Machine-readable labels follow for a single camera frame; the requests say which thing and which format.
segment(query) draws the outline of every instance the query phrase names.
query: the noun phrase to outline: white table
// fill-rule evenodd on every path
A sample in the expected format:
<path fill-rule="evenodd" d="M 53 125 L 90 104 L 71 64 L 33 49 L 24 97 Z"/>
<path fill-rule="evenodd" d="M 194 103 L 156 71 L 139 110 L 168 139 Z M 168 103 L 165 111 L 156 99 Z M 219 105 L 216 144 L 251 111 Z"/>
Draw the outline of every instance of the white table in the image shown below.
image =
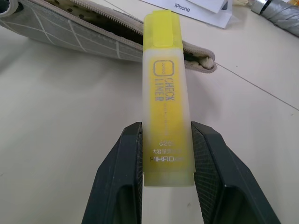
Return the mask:
<path fill-rule="evenodd" d="M 157 7 L 94 0 L 143 19 Z M 299 39 L 246 8 L 226 30 L 181 17 L 211 49 L 186 71 L 192 120 L 220 132 L 283 224 L 299 220 Z M 0 223 L 79 224 L 98 166 L 141 121 L 142 65 L 28 40 L 0 28 Z M 195 188 L 146 188 L 144 224 L 202 224 Z"/>

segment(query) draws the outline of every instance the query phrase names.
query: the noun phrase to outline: highlighter cap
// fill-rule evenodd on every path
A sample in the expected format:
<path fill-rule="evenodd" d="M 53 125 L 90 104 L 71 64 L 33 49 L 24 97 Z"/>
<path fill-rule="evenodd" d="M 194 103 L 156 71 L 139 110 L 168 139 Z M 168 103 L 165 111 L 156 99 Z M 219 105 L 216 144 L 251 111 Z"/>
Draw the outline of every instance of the highlighter cap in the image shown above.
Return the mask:
<path fill-rule="evenodd" d="M 169 10 L 154 11 L 144 18 L 143 50 L 180 48 L 183 50 L 179 15 Z"/>

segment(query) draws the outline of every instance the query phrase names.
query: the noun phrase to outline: highlighter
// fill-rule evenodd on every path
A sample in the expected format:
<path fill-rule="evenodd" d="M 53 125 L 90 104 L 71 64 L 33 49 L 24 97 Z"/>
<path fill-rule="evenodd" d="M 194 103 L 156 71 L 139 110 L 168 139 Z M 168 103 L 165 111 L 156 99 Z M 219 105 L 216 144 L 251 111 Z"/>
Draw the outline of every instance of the highlighter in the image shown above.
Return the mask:
<path fill-rule="evenodd" d="M 194 185 L 194 152 L 179 15 L 144 18 L 142 61 L 144 185 Z"/>

